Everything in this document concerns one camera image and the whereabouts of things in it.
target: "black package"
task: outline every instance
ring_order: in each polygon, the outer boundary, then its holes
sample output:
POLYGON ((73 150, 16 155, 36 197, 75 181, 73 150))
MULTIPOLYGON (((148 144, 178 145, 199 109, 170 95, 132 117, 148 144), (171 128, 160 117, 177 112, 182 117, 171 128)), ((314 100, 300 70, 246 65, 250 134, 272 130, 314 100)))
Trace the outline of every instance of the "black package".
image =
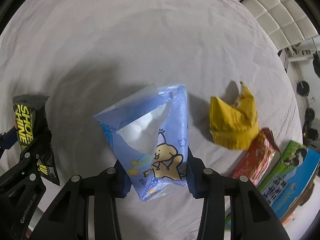
MULTIPOLYGON (((21 149, 24 150, 33 138, 39 136, 48 129, 47 117, 44 105, 48 96, 43 95, 21 95, 12 99, 13 109, 15 111, 14 125, 17 129, 18 142, 21 149)), ((38 169, 42 177, 60 185, 57 169, 54 162, 51 143, 48 150, 39 153, 38 169)))

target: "tissue package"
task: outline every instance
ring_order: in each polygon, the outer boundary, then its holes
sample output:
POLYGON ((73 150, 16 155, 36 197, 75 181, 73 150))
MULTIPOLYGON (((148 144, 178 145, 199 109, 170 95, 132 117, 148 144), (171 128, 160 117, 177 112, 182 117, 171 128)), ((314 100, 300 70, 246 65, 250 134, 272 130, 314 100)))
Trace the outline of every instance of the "tissue package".
POLYGON ((184 85, 146 87, 94 116, 130 177, 140 200, 185 186, 188 156, 184 85))

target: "cartoon dog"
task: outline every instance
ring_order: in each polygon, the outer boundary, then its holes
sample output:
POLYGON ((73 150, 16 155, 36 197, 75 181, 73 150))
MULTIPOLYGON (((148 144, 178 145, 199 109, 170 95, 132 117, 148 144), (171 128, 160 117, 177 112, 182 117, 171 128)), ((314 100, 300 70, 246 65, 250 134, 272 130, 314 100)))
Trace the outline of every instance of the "cartoon dog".
POLYGON ((282 164, 289 166, 299 167, 302 165, 304 159, 306 158, 307 150, 303 148, 298 148, 295 153, 292 153, 291 156, 283 161, 282 164))
POLYGON ((164 130, 159 130, 158 145, 153 158, 151 168, 144 171, 144 176, 148 176, 151 172, 155 178, 170 178, 181 180, 182 174, 178 167, 183 161, 183 155, 178 154, 177 149, 166 143, 164 130))

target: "tufted headboard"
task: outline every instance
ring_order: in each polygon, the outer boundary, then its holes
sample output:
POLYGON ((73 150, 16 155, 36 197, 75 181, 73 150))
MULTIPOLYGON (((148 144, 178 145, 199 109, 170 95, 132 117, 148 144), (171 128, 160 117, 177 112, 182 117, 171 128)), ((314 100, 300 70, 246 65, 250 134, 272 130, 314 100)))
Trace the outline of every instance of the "tufted headboard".
POLYGON ((257 19, 277 49, 309 40, 318 32, 295 0, 239 0, 257 19))

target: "cartoon dog's face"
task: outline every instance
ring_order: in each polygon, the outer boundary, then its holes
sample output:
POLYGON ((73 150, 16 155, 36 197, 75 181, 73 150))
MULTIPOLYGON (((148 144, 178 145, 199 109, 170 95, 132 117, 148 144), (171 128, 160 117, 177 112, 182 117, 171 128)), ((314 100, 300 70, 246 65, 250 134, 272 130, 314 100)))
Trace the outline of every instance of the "cartoon dog's face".
POLYGON ((169 160, 177 154, 177 149, 173 146, 168 144, 160 144, 157 146, 153 163, 169 160))

